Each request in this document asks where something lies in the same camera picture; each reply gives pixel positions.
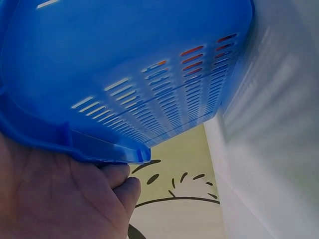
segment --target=hand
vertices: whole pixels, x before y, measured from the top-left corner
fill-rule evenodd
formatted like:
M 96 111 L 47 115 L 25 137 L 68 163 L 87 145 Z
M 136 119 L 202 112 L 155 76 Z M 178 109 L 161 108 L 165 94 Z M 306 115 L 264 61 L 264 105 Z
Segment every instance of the hand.
M 141 193 L 127 165 L 98 169 L 0 133 L 1 239 L 126 239 Z

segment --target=white wall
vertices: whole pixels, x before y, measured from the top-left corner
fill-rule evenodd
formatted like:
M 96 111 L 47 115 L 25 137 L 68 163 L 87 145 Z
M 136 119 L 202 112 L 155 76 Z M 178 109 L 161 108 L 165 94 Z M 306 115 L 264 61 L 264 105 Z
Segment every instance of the white wall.
M 228 238 L 317 239 L 319 1 L 255 5 L 235 95 L 205 124 Z

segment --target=finger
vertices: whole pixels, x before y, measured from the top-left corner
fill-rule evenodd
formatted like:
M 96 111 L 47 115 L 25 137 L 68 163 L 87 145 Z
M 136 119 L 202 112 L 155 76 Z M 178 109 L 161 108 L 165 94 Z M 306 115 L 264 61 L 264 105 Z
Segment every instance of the finger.
M 108 165 L 101 170 L 112 189 L 121 186 L 130 174 L 130 167 L 127 164 Z
M 130 219 L 141 195 L 141 183 L 139 179 L 134 177 L 129 178 L 122 186 L 116 188 L 114 193 L 122 203 Z

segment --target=blue plastic basket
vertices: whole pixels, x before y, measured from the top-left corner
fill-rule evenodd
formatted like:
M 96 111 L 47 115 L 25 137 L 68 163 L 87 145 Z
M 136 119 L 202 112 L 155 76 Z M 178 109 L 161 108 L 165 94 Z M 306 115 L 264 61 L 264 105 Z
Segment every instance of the blue plastic basket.
M 3 0 L 0 128 L 85 162 L 144 163 L 216 114 L 250 0 Z

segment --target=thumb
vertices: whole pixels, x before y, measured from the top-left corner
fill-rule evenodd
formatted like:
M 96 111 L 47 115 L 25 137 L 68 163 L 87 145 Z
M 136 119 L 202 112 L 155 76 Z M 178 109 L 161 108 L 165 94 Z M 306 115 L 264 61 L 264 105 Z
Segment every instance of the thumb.
M 114 193 L 122 203 L 130 219 L 141 195 L 141 183 L 139 179 L 134 177 L 129 178 L 120 187 L 114 189 Z

